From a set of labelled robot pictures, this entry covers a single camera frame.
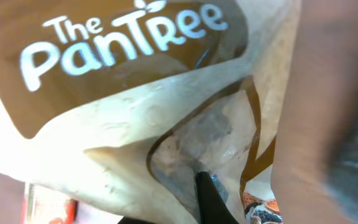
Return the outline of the red spaghetti packet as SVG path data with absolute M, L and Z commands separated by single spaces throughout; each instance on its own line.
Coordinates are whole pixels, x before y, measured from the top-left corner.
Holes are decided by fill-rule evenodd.
M 57 191 L 25 184 L 21 224 L 74 224 L 78 202 Z

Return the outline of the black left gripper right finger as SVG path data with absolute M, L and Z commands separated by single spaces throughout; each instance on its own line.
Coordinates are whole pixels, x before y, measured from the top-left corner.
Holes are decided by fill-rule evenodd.
M 195 177 L 201 224 L 238 224 L 214 186 L 207 172 L 199 172 Z

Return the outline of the white brown snack bag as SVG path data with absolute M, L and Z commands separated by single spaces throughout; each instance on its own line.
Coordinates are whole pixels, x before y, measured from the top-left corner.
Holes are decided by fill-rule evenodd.
M 232 219 L 270 175 L 294 0 L 0 1 L 0 173 L 152 223 Z

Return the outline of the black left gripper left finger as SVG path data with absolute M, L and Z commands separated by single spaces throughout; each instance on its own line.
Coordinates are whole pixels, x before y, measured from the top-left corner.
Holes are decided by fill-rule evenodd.
M 138 220 L 135 218 L 123 217 L 118 224 L 154 224 L 144 220 Z

